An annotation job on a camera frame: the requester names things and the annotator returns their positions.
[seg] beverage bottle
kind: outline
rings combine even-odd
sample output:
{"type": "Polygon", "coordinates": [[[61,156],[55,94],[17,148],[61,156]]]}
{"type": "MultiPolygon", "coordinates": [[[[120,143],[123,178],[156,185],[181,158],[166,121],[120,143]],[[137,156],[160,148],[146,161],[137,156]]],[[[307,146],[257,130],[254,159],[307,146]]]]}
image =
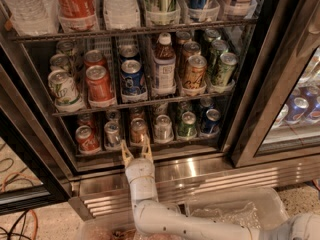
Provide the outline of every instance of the beverage bottle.
{"type": "Polygon", "coordinates": [[[159,35],[153,59],[153,87],[156,89],[173,87],[176,54],[169,33],[159,35]]]}

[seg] white bottle cap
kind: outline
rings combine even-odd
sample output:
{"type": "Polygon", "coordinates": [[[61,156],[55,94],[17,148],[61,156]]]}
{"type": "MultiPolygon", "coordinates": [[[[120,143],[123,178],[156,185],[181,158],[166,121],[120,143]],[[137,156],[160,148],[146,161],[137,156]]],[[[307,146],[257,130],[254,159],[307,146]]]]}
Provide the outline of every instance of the white bottle cap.
{"type": "Polygon", "coordinates": [[[163,45],[171,44],[171,35],[169,33],[161,33],[159,35],[159,43],[163,45]]]}

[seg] floor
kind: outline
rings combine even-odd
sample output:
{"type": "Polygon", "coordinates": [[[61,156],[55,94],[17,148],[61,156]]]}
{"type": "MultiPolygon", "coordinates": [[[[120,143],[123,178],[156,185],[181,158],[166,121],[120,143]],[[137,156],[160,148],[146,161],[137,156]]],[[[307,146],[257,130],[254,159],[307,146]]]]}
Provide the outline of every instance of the floor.
{"type": "MultiPolygon", "coordinates": [[[[277,189],[289,216],[298,213],[312,212],[320,215],[319,192],[308,184],[277,189]]],[[[51,205],[35,209],[38,217],[37,240],[78,240],[77,234],[85,225],[68,203],[51,205]]],[[[0,227],[9,230],[21,213],[0,216],[0,227]]],[[[21,224],[15,232],[20,232],[21,224]]],[[[27,216],[24,234],[31,236],[33,219],[27,216]]]]}

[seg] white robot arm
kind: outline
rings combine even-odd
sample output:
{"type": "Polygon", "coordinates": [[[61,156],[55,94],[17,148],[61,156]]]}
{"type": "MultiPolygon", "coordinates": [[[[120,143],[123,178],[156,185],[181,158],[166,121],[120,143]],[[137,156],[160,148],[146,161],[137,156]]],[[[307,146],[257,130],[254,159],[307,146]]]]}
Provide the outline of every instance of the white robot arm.
{"type": "Polygon", "coordinates": [[[122,156],[130,184],[135,226],[142,235],[167,233],[190,240],[320,239],[320,216],[314,214],[297,215],[274,230],[264,231],[176,213],[158,202],[149,143],[143,147],[142,157],[134,159],[123,142],[122,156]]]}

